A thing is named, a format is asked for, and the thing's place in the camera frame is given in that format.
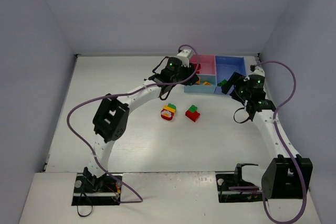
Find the flower lego stack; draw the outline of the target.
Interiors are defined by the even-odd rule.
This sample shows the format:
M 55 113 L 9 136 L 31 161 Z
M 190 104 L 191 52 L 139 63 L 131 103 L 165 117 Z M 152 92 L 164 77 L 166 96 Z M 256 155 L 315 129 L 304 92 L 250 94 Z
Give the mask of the flower lego stack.
M 160 116 L 162 119 L 166 121 L 171 121 L 174 118 L 176 113 L 176 106 L 174 104 L 167 104 L 163 106 L 163 109 L 160 112 Z

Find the green square lego brick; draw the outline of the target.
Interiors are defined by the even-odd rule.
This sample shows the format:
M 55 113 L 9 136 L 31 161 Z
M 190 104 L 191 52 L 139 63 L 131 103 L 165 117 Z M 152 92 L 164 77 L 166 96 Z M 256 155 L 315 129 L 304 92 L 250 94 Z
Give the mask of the green square lego brick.
M 221 82 L 219 82 L 218 84 L 217 84 L 217 86 L 218 87 L 222 87 L 222 86 L 225 86 L 227 84 L 227 80 L 223 80 L 223 81 L 221 81 Z

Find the red curved lego brick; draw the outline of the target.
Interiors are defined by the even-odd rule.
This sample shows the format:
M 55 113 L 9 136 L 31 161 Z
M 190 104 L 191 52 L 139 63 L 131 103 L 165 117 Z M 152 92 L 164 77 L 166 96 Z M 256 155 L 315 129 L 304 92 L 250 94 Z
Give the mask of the red curved lego brick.
M 194 70 L 196 71 L 196 73 L 200 73 L 200 69 L 201 69 L 201 64 L 200 63 L 195 63 L 194 64 Z

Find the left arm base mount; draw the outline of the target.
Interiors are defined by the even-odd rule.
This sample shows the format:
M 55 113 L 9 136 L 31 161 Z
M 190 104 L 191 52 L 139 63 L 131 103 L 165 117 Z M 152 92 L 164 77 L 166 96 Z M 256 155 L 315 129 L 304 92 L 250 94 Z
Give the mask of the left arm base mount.
M 77 174 L 72 206 L 118 206 L 121 200 L 122 183 L 103 175 L 92 185 L 83 174 Z

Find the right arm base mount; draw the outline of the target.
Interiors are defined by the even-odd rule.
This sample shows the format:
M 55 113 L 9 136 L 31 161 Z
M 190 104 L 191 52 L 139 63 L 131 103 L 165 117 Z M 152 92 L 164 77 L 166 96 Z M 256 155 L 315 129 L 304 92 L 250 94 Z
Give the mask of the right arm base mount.
M 233 172 L 216 173 L 215 178 L 219 203 L 252 203 L 263 200 L 261 190 L 256 185 L 237 181 Z

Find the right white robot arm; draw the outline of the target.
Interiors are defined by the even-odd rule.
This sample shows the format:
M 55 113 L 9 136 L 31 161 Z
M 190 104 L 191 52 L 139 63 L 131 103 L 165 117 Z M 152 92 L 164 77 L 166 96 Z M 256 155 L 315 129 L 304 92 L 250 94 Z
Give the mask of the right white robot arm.
M 237 164 L 237 186 L 246 183 L 257 186 L 267 199 L 301 199 L 308 191 L 312 162 L 303 158 L 291 145 L 279 120 L 274 115 L 275 105 L 264 91 L 265 76 L 256 70 L 248 76 L 234 72 L 222 85 L 222 93 L 243 105 L 248 119 L 258 128 L 270 161 L 266 168 L 257 164 Z

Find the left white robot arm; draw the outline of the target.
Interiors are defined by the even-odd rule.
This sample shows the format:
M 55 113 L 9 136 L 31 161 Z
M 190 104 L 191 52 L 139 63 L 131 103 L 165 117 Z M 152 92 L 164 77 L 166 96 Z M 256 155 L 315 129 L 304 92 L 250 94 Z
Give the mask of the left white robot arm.
M 177 82 L 191 86 L 198 81 L 197 64 L 182 63 L 178 57 L 168 57 L 161 72 L 152 70 L 153 75 L 128 95 L 102 100 L 93 118 L 97 137 L 93 144 L 95 153 L 88 164 L 88 171 L 93 176 L 99 178 L 106 173 L 113 145 L 125 133 L 128 117 L 135 109 L 153 99 L 165 100 L 163 95 L 169 95 Z

